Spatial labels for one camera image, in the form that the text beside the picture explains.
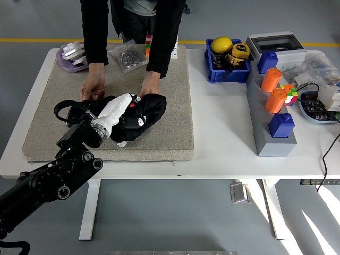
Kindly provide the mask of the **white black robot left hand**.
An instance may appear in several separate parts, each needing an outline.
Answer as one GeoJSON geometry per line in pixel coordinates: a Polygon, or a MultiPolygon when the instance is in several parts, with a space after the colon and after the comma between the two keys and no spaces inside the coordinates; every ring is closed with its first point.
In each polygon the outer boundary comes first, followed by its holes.
{"type": "Polygon", "coordinates": [[[138,103],[141,98],[137,95],[125,93],[111,100],[101,111],[98,118],[93,120],[91,126],[109,136],[113,126],[120,126],[124,130],[136,129],[142,127],[147,120],[146,116],[123,117],[126,109],[131,103],[138,103]]]}

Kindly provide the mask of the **person's left hand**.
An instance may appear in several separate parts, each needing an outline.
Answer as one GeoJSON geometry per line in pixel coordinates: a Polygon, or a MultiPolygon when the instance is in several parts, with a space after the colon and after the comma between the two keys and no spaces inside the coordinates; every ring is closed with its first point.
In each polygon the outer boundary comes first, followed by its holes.
{"type": "Polygon", "coordinates": [[[142,98],[146,94],[159,94],[159,93],[160,93],[160,73],[149,71],[143,80],[139,97],[142,98]]]}

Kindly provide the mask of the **person's right hand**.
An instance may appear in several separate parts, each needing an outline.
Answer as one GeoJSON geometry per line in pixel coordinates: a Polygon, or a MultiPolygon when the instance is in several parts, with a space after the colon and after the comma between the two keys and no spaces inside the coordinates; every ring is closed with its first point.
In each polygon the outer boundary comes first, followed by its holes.
{"type": "Polygon", "coordinates": [[[105,94],[105,66],[104,63],[90,63],[87,77],[79,90],[81,101],[96,101],[105,94]]]}

